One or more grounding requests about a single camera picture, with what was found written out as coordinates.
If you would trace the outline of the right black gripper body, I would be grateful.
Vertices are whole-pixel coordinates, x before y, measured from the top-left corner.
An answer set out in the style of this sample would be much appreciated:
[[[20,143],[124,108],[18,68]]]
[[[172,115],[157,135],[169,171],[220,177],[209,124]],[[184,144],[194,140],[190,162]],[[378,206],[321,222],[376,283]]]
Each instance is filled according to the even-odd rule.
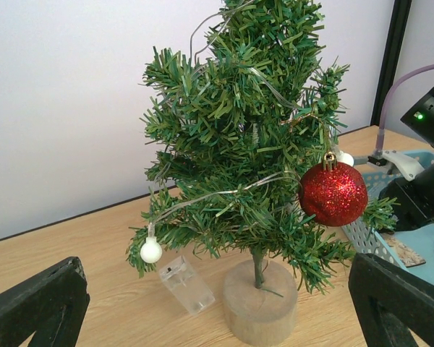
[[[397,178],[379,193],[379,199],[395,199],[394,231],[414,231],[434,224],[434,181],[415,185],[413,181]]]

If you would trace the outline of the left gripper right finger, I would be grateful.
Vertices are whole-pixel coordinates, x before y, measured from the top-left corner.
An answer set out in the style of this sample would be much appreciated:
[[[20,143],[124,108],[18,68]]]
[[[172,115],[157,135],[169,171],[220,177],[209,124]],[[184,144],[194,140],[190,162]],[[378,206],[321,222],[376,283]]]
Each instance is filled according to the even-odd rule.
[[[368,346],[434,346],[434,285],[383,260],[357,253],[349,292]]]

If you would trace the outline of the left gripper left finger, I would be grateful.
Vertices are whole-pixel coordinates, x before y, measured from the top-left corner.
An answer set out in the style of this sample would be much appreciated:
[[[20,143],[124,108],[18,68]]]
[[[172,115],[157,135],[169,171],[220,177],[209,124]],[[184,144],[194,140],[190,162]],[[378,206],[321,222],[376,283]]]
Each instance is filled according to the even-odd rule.
[[[79,257],[0,293],[0,346],[75,346],[90,303]]]

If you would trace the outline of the wooden heart ornament red bow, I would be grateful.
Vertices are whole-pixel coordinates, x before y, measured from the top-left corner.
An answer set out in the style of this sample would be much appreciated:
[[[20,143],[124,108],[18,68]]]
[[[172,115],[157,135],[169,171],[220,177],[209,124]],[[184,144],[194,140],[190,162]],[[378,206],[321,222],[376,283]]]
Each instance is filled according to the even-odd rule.
[[[413,249],[408,247],[403,242],[399,241],[394,235],[382,234],[384,242],[388,248],[397,256],[400,262],[406,268],[424,265],[426,260],[416,253]]]

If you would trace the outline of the red glitter ball ornament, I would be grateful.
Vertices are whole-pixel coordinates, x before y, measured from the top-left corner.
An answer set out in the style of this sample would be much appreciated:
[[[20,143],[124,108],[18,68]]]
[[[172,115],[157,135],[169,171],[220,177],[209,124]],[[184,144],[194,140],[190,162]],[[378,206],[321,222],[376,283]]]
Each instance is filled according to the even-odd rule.
[[[306,215],[330,227],[354,222],[368,204],[367,187],[361,173],[339,162],[331,151],[304,173],[298,197]]]

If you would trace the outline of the clear plastic battery box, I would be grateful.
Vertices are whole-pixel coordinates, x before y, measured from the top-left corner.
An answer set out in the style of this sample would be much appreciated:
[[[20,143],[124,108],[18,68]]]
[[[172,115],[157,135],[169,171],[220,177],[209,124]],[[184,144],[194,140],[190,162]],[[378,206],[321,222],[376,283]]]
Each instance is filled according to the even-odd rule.
[[[180,304],[197,315],[215,302],[213,292],[183,256],[178,256],[158,271],[161,282]]]

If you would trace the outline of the small green christmas tree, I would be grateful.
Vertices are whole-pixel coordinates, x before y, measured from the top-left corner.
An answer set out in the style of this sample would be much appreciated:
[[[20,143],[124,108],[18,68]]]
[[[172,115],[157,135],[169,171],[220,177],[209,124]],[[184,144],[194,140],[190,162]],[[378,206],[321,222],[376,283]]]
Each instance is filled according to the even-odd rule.
[[[219,257],[252,255],[255,287],[263,261],[280,257],[308,291],[330,283],[332,264],[354,256],[347,241],[299,204],[300,179],[327,152],[336,154],[340,83],[345,66],[320,65],[321,5],[316,1],[226,1],[206,36],[211,56],[155,50],[143,81],[155,90],[145,135],[163,145],[149,181],[148,222],[127,249],[139,276],[154,271],[163,250],[192,246]],[[359,218],[392,227],[389,198],[371,201]]]

